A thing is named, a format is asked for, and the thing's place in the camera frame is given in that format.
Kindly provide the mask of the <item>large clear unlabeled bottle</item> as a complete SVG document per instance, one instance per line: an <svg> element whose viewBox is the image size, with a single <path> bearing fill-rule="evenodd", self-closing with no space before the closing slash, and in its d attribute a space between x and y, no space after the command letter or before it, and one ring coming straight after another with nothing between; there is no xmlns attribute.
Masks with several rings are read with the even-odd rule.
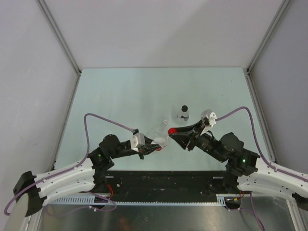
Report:
<svg viewBox="0 0 308 231"><path fill-rule="evenodd" d="M168 125L166 126L165 124L163 124L163 120L159 123L156 123L154 126L150 128L149 137L151 139L158 137L167 137L168 136L167 127Z"/></svg>

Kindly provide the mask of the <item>clear red-label bottle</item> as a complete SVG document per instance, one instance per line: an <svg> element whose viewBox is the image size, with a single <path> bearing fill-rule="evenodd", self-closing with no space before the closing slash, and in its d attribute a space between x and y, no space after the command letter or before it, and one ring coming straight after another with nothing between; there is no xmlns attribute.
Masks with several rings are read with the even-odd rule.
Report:
<svg viewBox="0 0 308 231"><path fill-rule="evenodd" d="M168 137L154 138L152 144L157 144L159 147L156 149L156 151L161 151L168 145Z"/></svg>

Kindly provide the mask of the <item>black bottle cap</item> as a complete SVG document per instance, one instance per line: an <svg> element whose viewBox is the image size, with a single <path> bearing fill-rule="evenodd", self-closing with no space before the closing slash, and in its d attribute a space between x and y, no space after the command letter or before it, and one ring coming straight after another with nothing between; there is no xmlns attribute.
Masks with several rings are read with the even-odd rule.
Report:
<svg viewBox="0 0 308 231"><path fill-rule="evenodd" d="M188 111L188 107L187 107L186 105L183 105L183 106L181 107L181 111L182 111L182 112L187 112L187 111Z"/></svg>

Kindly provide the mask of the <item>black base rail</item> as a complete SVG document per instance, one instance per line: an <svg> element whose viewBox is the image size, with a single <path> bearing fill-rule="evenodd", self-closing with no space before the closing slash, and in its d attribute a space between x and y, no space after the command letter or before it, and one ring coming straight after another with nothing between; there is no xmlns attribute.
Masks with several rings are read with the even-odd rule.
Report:
<svg viewBox="0 0 308 231"><path fill-rule="evenodd" d="M224 183L224 171L107 171L105 181L93 193L113 190L116 202L202 203L217 194L240 194Z"/></svg>

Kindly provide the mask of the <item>red bottle cap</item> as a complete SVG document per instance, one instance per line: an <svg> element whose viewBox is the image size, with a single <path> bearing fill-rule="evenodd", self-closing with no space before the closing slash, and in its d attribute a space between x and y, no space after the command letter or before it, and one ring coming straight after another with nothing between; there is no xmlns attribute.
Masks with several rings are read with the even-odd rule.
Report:
<svg viewBox="0 0 308 231"><path fill-rule="evenodd" d="M176 128L170 128L168 130L168 135L171 135L171 134L174 134L174 133L177 133L177 129Z"/></svg>

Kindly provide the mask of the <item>right aluminium frame post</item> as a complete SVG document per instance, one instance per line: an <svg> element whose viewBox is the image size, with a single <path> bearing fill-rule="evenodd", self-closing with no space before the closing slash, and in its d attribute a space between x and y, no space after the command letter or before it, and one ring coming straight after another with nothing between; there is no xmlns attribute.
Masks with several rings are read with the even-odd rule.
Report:
<svg viewBox="0 0 308 231"><path fill-rule="evenodd" d="M252 60L246 68L247 73L251 73L255 68L293 2L293 0L282 1Z"/></svg>

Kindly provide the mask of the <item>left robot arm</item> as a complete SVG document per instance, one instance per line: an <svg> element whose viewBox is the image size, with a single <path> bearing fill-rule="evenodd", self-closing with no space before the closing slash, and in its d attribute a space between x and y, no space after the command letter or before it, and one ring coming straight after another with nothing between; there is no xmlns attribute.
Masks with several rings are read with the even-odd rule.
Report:
<svg viewBox="0 0 308 231"><path fill-rule="evenodd" d="M16 201L24 194L28 195L28 217L59 198L78 192L102 192L107 184L106 171L114 166L113 159L131 155L143 159L162 149L159 141L147 138L142 133L136 133L124 142L116 135L107 135L84 160L46 173L23 173L13 189Z"/></svg>

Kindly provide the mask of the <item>left aluminium frame post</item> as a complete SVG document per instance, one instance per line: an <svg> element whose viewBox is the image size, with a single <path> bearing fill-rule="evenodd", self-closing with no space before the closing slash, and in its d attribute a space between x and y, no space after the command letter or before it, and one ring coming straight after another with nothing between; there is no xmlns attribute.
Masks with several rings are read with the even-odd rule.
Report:
<svg viewBox="0 0 308 231"><path fill-rule="evenodd" d="M46 19L48 25L50 26L51 31L53 32L55 38L57 39L60 48L64 52L64 55L66 56L68 62L72 66L74 72L79 76L81 73L81 69L79 68L75 58L73 57L73 54L58 26L56 23L56 20L54 19L47 3L45 0L36 0L36 3L38 7L40 8L44 18Z"/></svg>

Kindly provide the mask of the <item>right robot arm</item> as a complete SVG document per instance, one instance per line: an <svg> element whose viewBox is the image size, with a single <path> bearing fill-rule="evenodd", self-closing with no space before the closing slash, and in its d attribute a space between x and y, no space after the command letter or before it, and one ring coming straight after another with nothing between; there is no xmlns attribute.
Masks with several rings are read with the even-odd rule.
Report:
<svg viewBox="0 0 308 231"><path fill-rule="evenodd" d="M222 188L227 193L250 191L293 200L303 210L308 209L308 176L267 163L261 156L244 148L232 132L216 140L210 132L213 123L200 120L196 124L170 128L168 135L184 150L195 147L221 163L226 163Z"/></svg>

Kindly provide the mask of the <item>small clear blue-label bottle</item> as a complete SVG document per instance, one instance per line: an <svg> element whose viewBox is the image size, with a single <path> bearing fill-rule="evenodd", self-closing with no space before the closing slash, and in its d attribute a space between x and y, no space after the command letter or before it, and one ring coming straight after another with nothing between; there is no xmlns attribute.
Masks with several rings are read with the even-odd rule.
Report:
<svg viewBox="0 0 308 231"><path fill-rule="evenodd" d="M181 111L181 108L177 111L177 120L180 121L180 122L186 122L189 120L189 110L187 112L182 112Z"/></svg>

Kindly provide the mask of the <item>aluminium frame post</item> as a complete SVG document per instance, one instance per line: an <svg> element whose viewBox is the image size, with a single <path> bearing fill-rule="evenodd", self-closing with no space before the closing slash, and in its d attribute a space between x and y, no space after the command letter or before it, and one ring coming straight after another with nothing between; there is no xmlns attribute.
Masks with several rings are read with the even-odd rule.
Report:
<svg viewBox="0 0 308 231"><path fill-rule="evenodd" d="M282 1L252 60L246 68L247 73L251 73L255 68L293 2L293 0Z"/></svg>
<svg viewBox="0 0 308 231"><path fill-rule="evenodd" d="M75 58L73 57L73 54L58 26L56 23L56 20L54 19L47 3L45 0L36 0L36 3L38 7L40 8L44 18L46 19L48 25L50 26L51 31L53 32L55 38L57 39L60 48L64 52L64 55L66 56L68 62L72 66L74 72L79 76L81 73L81 69L79 68Z"/></svg>

